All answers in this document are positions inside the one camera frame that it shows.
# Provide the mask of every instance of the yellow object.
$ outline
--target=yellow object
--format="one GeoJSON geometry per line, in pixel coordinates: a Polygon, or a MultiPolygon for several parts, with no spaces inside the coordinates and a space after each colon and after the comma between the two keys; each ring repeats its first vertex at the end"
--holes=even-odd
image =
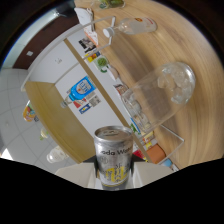
{"type": "Polygon", "coordinates": [[[23,111],[23,118],[25,121],[31,122],[35,116],[36,116],[35,111],[33,110],[30,101],[28,101],[28,103],[26,104],[26,107],[23,111]]]}

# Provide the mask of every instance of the can lid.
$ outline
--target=can lid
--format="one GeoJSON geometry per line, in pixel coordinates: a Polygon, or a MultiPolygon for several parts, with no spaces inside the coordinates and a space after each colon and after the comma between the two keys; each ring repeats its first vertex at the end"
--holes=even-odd
{"type": "Polygon", "coordinates": [[[100,140],[120,142],[132,135],[132,130],[123,126],[107,126],[96,130],[95,136],[100,140]]]}

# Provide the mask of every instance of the bottle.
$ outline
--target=bottle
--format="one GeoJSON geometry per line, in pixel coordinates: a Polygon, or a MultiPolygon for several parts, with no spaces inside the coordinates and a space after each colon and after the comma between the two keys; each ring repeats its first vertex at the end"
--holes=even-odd
{"type": "Polygon", "coordinates": [[[61,107],[66,108],[75,100],[82,100],[95,89],[96,87],[92,80],[88,76],[84,77],[69,90],[69,95],[67,95],[66,98],[61,102],[61,107]]]}
{"type": "Polygon", "coordinates": [[[106,37],[110,38],[117,33],[134,35],[138,33],[153,32],[156,29],[156,23],[150,18],[125,18],[118,26],[103,29],[103,33],[106,37]]]}
{"type": "Polygon", "coordinates": [[[91,8],[94,11],[100,11],[109,8],[123,8],[124,6],[124,0],[92,0],[91,2],[91,8]]]}
{"type": "Polygon", "coordinates": [[[48,131],[44,127],[42,127],[40,131],[40,140],[43,140],[44,138],[48,137],[49,137],[48,131]]]}
{"type": "Polygon", "coordinates": [[[69,156],[63,152],[60,146],[56,146],[50,151],[47,155],[47,161],[49,163],[61,162],[64,159],[67,159],[69,156]]]}

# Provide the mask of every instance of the wooden tabletop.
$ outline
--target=wooden tabletop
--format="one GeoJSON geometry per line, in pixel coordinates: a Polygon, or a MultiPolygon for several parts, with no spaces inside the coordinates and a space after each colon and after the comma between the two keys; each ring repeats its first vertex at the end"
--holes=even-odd
{"type": "MultiPolygon", "coordinates": [[[[194,25],[172,9],[154,1],[125,2],[122,9],[94,12],[94,19],[112,15],[116,17],[116,26],[123,18],[149,17],[157,23],[158,29],[138,35],[119,34],[110,47],[102,50],[103,55],[129,87],[162,64],[175,61],[188,64],[196,76],[193,97],[164,123],[185,139],[173,160],[184,168],[221,158],[224,153],[224,71],[215,51],[194,25]]],[[[90,6],[80,1],[75,4],[90,6]]],[[[100,46],[108,42],[102,29],[110,23],[103,21],[95,26],[100,46]]]]}

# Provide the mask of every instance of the aluminum can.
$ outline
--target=aluminum can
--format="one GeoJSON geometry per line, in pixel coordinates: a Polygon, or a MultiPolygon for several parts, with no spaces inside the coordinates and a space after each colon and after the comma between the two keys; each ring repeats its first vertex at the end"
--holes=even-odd
{"type": "Polygon", "coordinates": [[[133,153],[132,130],[107,126],[95,131],[94,144],[100,180],[104,190],[124,190],[133,153]]]}

